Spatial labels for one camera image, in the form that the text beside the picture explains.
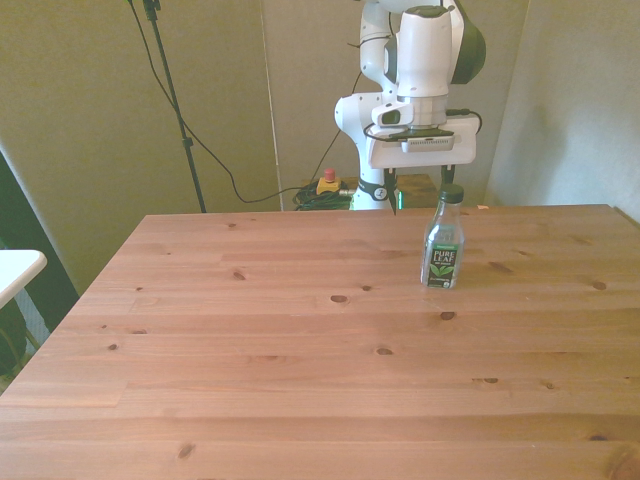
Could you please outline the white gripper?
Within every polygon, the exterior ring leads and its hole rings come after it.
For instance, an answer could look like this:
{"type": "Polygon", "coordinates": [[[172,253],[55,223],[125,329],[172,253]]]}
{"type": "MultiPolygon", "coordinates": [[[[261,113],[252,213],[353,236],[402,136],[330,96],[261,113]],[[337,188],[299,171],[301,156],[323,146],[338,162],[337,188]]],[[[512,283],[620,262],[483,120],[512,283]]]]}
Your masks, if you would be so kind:
{"type": "Polygon", "coordinates": [[[384,185],[393,211],[397,212],[397,174],[394,169],[441,167],[441,186],[454,183],[455,166],[476,157],[476,117],[448,117],[435,129],[410,130],[407,126],[368,129],[368,163],[384,170],[384,185]]]}

